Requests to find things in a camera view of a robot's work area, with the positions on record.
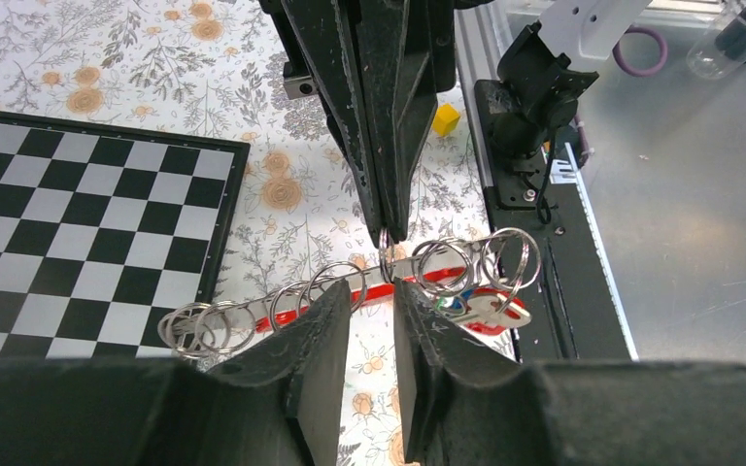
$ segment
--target black cable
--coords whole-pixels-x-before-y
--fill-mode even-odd
[[[545,191],[548,189],[548,184],[551,181],[551,171],[553,171],[554,159],[556,158],[556,131],[551,130],[548,133],[548,163],[545,166],[545,178],[542,181],[542,187],[539,188],[539,192],[536,193],[536,216],[543,225],[547,225],[553,219],[551,213],[551,206],[548,205],[548,200],[545,198]]]

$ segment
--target metal coil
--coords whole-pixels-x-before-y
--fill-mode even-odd
[[[508,274],[507,277],[501,277],[499,260],[496,258],[501,256],[511,241],[515,240],[522,243],[519,263],[515,267],[511,267],[511,264],[502,264],[505,271],[512,270],[513,273]],[[425,276],[434,272],[431,267],[433,258],[442,254],[452,254],[456,258],[457,266],[463,267],[464,271],[448,283],[429,281]],[[234,301],[221,301],[215,304],[191,303],[164,316],[158,323],[158,335],[180,357],[201,359],[209,356],[228,356],[246,347],[255,336],[258,318],[251,311],[251,307],[255,309],[255,306],[260,306],[268,317],[273,331],[278,331],[281,325],[276,319],[277,308],[283,298],[297,296],[296,305],[290,311],[295,311],[296,316],[301,316],[304,303],[307,302],[307,306],[313,304],[315,289],[324,291],[325,286],[330,283],[358,275],[361,280],[358,287],[360,290],[356,301],[351,306],[352,311],[356,311],[364,303],[371,286],[368,283],[368,276],[379,274],[381,283],[393,283],[396,278],[394,271],[399,264],[404,265],[410,271],[416,283],[431,297],[459,300],[462,304],[461,312],[440,311],[442,315],[450,318],[464,313],[465,300],[462,298],[462,293],[482,285],[484,281],[487,281],[493,288],[508,293],[508,299],[505,299],[504,304],[496,310],[498,314],[503,313],[521,289],[535,283],[541,271],[542,260],[535,240],[519,228],[504,228],[475,241],[466,241],[461,238],[426,241],[413,250],[412,257],[401,261],[394,260],[390,237],[384,232],[379,242],[379,264],[374,268],[362,270],[353,262],[331,262],[317,270],[309,281],[290,283],[268,296],[248,303]],[[529,279],[525,280],[528,265],[533,266],[533,272]],[[337,267],[349,267],[353,269],[353,272],[338,277],[330,275],[330,272]],[[242,311],[246,312],[249,321],[237,326],[232,319],[235,314]],[[233,337],[244,333],[244,329],[247,329],[247,334],[243,336],[242,341],[231,346]],[[223,336],[217,337],[217,330],[223,330]]]

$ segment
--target floral tablecloth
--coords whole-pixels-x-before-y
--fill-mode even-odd
[[[0,0],[0,110],[252,145],[217,296],[244,300],[324,264],[376,263],[356,188],[318,99],[289,101],[284,50],[255,0]],[[413,182],[410,237],[472,239],[488,229],[462,113],[431,134]],[[391,306],[356,313],[339,464],[401,465]],[[492,342],[508,353],[508,342]]]

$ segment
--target chessboard black border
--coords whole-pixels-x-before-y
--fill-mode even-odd
[[[196,293],[196,301],[204,303],[213,301],[221,263],[224,260],[227,236],[232,226],[231,222],[235,215],[236,202],[239,198],[239,190],[244,179],[248,155],[250,154],[249,144],[13,112],[0,112],[0,123],[68,133],[82,133],[91,136],[182,146],[192,149],[232,151],[233,164],[230,167],[230,173],[224,185],[226,199],[223,199],[219,205],[219,215],[216,218],[217,227],[214,228],[213,237],[210,239],[210,245],[207,247],[207,257],[201,269],[201,278],[199,279],[198,291]]]

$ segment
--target purple ring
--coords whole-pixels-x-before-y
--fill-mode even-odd
[[[646,78],[648,76],[656,75],[656,73],[658,73],[667,62],[667,41],[664,37],[661,36],[659,31],[642,26],[631,26],[627,29],[625,34],[644,34],[652,37],[659,46],[659,61],[656,65],[645,70],[634,68],[625,61],[625,58],[622,56],[622,49],[619,47],[619,43],[617,42],[616,47],[613,48],[613,58],[616,60],[616,64],[622,68],[622,71],[637,78]]]

